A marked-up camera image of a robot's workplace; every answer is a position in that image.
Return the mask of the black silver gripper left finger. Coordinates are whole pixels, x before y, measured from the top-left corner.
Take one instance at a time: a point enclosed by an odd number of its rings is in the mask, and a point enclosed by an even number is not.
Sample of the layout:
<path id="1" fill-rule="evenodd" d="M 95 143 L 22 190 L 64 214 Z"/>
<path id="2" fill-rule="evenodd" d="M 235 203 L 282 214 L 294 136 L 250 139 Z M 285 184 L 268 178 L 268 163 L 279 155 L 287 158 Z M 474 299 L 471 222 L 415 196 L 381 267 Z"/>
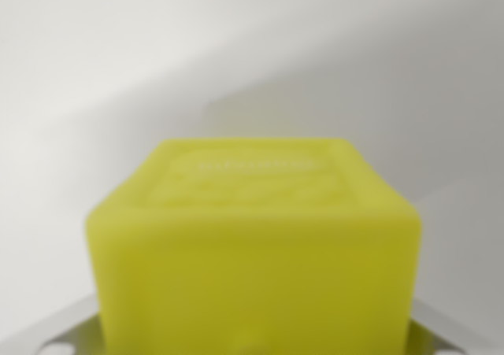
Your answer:
<path id="1" fill-rule="evenodd" d="M 104 354 L 98 301 L 80 299 L 29 327 L 19 354 Z"/>

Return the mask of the black silver gripper right finger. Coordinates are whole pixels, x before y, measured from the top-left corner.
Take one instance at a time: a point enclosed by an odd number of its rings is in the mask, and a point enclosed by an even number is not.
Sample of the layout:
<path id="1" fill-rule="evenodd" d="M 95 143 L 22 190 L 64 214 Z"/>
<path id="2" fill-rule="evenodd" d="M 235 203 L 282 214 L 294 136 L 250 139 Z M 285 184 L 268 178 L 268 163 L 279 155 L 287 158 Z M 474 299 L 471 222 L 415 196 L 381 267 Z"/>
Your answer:
<path id="1" fill-rule="evenodd" d="M 407 354 L 471 354 L 470 339 L 466 327 L 421 300 L 413 301 Z"/>

